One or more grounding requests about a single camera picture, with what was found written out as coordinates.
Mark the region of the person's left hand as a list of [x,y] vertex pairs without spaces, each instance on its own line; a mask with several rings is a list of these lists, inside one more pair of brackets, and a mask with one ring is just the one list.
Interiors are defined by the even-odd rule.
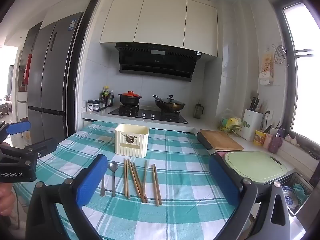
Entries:
[[0,212],[2,216],[9,216],[15,205],[16,197],[12,192],[12,183],[0,184]]

